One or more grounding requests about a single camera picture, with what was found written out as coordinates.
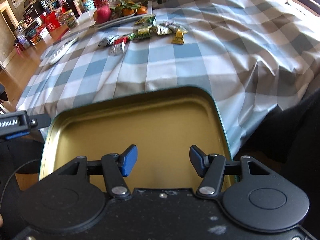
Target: blue and white tablecloth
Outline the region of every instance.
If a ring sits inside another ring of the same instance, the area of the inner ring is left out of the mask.
[[[234,156],[268,111],[296,104],[319,79],[320,34],[313,20],[289,5],[172,0],[154,13],[158,23],[173,20],[189,28],[184,45],[171,44],[172,35],[157,36],[131,41],[124,54],[109,56],[110,48],[98,48],[100,39],[129,33],[133,23],[86,28],[71,34],[82,38],[54,66],[46,62],[68,37],[44,52],[17,109],[54,118],[114,97],[197,86],[216,100]]]

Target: snack packet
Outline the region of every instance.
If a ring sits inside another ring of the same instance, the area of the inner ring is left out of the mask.
[[[150,28],[150,31],[152,31],[158,35],[166,35],[166,34],[172,33],[172,31],[168,27],[162,26],[162,25],[152,26]]]
[[[136,21],[134,24],[135,25],[138,25],[138,24],[155,24],[156,20],[156,15],[155,14],[152,14],[152,15],[148,15],[148,16],[142,16],[140,20]]]
[[[182,25],[177,24],[177,23],[171,23],[167,27],[170,30],[172,30],[173,33],[176,33],[178,30],[180,30],[183,33],[188,33],[188,30],[185,27],[183,27]]]
[[[111,48],[110,55],[118,55],[124,52],[124,45],[127,42],[128,37],[122,37],[114,41],[114,44]]]
[[[166,26],[166,27],[168,27],[170,24],[172,24],[173,22],[171,22],[171,21],[164,21],[164,22],[162,22],[162,23],[159,23],[159,25],[161,25],[161,26]]]
[[[180,30],[177,30],[176,36],[175,36],[175,38],[172,40],[171,43],[173,43],[173,44],[180,44],[180,45],[184,44],[183,34],[184,34],[184,32],[182,32],[182,31],[180,31]]]
[[[138,34],[136,36],[137,39],[146,39],[150,37],[151,35],[148,27],[143,27],[138,29]]]
[[[101,41],[99,41],[98,47],[111,46],[118,37],[119,35],[110,35],[110,36],[104,37],[101,39]]]
[[[137,35],[136,35],[135,33],[130,33],[130,34],[127,35],[129,41],[134,40],[134,38],[135,38],[136,36],[137,36]]]

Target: white remote control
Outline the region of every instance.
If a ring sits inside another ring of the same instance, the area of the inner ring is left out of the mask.
[[[62,58],[62,56],[67,53],[68,49],[70,49],[70,47],[77,41],[78,41],[78,37],[74,38],[73,40],[69,40],[65,44],[63,44],[56,51],[56,53],[49,58],[48,64],[53,65],[54,63],[58,62]]]

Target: black pants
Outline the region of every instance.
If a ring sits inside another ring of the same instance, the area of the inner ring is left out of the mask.
[[[10,175],[24,163],[38,159],[38,161],[24,166],[18,173],[39,172],[43,147],[43,143],[22,138],[0,143],[0,195],[2,195],[4,185]],[[26,226],[19,215],[19,197],[20,189],[16,177],[13,176],[4,192],[0,208],[0,214],[4,221],[2,228],[0,228],[0,235],[4,240],[14,238]]]
[[[320,90],[290,109],[268,114],[245,147],[284,163],[280,174],[310,200],[303,227],[320,239]]]

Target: red apple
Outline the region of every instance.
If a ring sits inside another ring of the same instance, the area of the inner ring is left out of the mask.
[[[107,22],[108,20],[110,20],[110,17],[111,17],[111,10],[108,5],[104,5],[98,8],[93,14],[93,19],[98,24]]]

